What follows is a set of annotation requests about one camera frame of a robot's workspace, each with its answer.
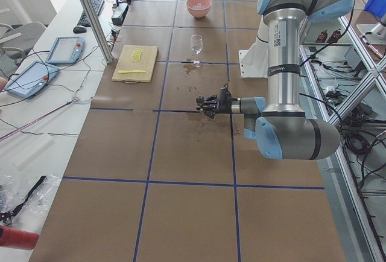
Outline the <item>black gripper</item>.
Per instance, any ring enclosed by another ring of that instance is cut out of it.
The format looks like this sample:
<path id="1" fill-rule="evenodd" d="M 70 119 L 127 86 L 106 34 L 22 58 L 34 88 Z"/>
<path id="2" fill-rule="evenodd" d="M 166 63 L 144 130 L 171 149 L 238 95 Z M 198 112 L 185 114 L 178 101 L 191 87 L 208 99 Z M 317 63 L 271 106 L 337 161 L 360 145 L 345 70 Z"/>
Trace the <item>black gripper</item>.
<path id="1" fill-rule="evenodd" d="M 198 96 L 195 100 L 198 105 L 207 105 L 197 106 L 196 109 L 211 119 L 214 119 L 217 113 L 232 113 L 232 99 L 223 101 L 220 96 L 217 98 L 217 94 L 212 94 L 209 97 Z"/>

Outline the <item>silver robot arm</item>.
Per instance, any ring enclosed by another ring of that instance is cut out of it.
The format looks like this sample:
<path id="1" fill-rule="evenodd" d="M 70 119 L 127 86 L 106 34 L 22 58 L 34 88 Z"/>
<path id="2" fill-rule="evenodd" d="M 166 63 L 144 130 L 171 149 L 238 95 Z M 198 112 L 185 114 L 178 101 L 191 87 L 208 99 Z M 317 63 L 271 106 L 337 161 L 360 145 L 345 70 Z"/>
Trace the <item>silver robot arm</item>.
<path id="1" fill-rule="evenodd" d="M 268 27 L 268 96 L 234 98 L 227 88 L 197 97 L 207 117 L 241 114 L 244 136 L 254 139 L 268 159 L 318 160 L 333 154 L 340 135 L 332 124 L 308 119 L 299 101 L 300 24 L 348 14 L 355 0 L 258 0 Z"/>

